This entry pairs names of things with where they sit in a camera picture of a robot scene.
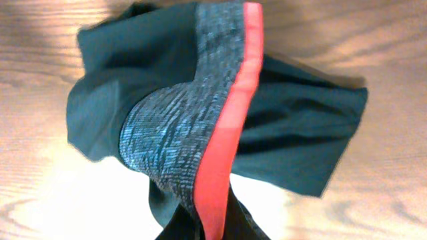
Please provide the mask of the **black leggings red grey waistband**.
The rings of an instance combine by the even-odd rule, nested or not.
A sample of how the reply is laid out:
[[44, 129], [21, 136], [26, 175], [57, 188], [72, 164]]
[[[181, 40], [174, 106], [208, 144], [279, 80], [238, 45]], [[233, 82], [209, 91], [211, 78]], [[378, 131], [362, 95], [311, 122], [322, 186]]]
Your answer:
[[77, 42], [67, 140], [149, 177], [160, 239], [265, 239], [230, 175], [320, 197], [368, 100], [267, 56], [254, 2], [134, 3]]

